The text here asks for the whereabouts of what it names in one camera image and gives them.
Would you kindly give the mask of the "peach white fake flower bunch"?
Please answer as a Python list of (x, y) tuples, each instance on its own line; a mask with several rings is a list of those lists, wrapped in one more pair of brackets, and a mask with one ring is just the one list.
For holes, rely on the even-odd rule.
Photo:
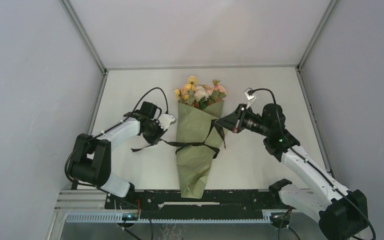
[(220, 82), (220, 80), (215, 79), (212, 84), (197, 85), (193, 90), (192, 106), (204, 110), (210, 105), (223, 101), (227, 96), (227, 90)]

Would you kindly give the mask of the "orange wrapping paper sheet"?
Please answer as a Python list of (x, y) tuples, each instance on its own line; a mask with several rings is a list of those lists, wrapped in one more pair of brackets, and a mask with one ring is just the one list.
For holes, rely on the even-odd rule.
[(224, 101), (200, 110), (179, 103), (176, 142), (186, 144), (176, 150), (180, 195), (182, 198), (203, 197), (213, 159), (220, 152), (223, 139), (212, 120), (222, 116)]

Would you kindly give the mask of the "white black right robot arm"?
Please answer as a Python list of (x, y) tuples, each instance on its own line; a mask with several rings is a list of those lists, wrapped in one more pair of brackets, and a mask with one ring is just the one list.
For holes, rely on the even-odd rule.
[(301, 190), (290, 180), (281, 179), (269, 186), (269, 203), (275, 208), (290, 206), (318, 223), (328, 240), (356, 238), (369, 228), (377, 235), (368, 217), (367, 198), (360, 190), (351, 191), (330, 176), (307, 154), (300, 142), (286, 129), (280, 105), (268, 103), (257, 114), (239, 104), (215, 124), (233, 133), (249, 130), (264, 136), (266, 151), (292, 170), (310, 191)]

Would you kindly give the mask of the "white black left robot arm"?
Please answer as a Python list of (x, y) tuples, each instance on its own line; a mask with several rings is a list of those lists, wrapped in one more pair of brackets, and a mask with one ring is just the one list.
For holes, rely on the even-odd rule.
[(156, 145), (176, 122), (168, 112), (156, 115), (158, 110), (158, 106), (145, 101), (98, 135), (78, 135), (64, 167), (66, 177), (117, 196), (118, 204), (125, 209), (133, 207), (137, 196), (130, 190), (134, 185), (113, 173), (112, 152), (134, 136), (142, 136), (150, 146)]

